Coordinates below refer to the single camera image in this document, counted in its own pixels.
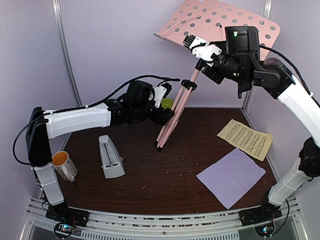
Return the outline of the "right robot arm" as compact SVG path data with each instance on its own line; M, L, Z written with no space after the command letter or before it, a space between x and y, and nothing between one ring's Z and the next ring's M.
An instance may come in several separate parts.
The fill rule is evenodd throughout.
M268 220L276 209L305 182L320 175L320 105L312 96L300 72L292 73L279 59L260 59L260 50L269 50L260 43L255 26L228 26L225 41L207 41L200 59L207 64L203 73L220 84L223 79L238 85L238 97L252 86L265 89L285 105L310 133L299 152L297 165L267 193L256 210L259 220Z

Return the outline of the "pink music stand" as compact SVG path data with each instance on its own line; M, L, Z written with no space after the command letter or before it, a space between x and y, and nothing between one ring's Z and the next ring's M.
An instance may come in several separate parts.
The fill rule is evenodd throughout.
M203 40L224 41L226 39L225 28L229 26L255 26L260 42L267 47L273 46L281 31L277 23L222 1L186 0L154 36L178 45L182 45L188 34ZM192 91L196 89L196 79L199 73L199 70L194 70L191 78L180 87L171 107L175 115L162 127L155 141L159 151L169 140Z

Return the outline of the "lavender sheet music paper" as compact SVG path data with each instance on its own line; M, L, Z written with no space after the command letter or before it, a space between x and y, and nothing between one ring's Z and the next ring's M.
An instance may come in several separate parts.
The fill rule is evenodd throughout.
M265 173L246 153L235 148L196 177L230 209Z

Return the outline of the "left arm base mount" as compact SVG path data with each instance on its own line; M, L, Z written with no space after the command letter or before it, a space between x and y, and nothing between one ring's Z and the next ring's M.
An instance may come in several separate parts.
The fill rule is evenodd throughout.
M57 222L66 223L70 226L86 227L90 213L85 210L70 208L66 216L57 215L53 210L47 210L45 217Z

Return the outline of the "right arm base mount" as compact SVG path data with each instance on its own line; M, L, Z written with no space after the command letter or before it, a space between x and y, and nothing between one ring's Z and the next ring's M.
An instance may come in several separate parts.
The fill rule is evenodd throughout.
M282 212L279 207L270 208L262 206L241 210L238 214L242 226L255 225L271 221L282 216Z

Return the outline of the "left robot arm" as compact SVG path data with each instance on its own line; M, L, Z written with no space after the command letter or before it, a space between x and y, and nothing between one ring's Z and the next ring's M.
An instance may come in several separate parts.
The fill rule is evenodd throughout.
M160 80L154 87L145 82L145 78ZM173 117L174 112L163 108L161 101L172 89L173 78L156 75L141 75L126 81L116 90L117 93L127 86L126 93L113 98L113 93L104 99L78 107L59 110L43 110L35 107L29 122L18 133L25 135L28 162L19 164L30 166L42 187L46 199L55 217L61 222L72 218L72 211L65 201L52 164L49 141L61 135L92 128L115 127L150 120L164 126Z

